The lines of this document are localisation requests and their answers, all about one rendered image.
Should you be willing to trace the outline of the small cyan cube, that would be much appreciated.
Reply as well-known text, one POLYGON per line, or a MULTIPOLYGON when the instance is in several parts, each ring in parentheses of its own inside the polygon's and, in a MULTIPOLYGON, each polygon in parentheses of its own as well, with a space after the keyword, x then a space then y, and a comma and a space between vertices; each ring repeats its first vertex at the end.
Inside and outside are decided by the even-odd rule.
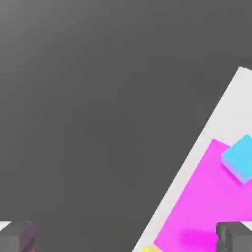
POLYGON ((223 165, 242 183, 252 178, 252 137, 243 136, 222 155, 223 165))

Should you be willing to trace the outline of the large magenta box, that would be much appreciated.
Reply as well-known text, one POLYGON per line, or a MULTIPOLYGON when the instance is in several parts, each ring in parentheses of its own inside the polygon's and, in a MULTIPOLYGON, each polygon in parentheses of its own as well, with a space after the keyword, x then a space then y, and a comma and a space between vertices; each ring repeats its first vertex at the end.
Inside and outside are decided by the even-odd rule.
POLYGON ((252 181, 241 184, 222 164, 228 148, 209 144, 154 241, 162 252, 215 252, 217 222, 252 221, 252 181))

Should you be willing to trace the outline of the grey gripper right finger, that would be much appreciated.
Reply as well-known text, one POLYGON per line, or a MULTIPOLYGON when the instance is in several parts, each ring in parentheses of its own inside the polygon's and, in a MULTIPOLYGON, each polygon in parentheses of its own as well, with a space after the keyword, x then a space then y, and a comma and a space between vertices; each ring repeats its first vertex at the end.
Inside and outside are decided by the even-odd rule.
POLYGON ((216 252, 252 252, 252 221, 216 224, 216 252))

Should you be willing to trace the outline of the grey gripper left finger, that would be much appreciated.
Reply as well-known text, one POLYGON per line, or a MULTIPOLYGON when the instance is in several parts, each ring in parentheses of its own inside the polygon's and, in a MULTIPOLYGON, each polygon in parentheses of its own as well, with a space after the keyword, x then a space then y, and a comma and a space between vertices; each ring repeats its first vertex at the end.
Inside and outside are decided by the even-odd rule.
POLYGON ((33 221, 0 221, 0 252, 36 252, 33 221))

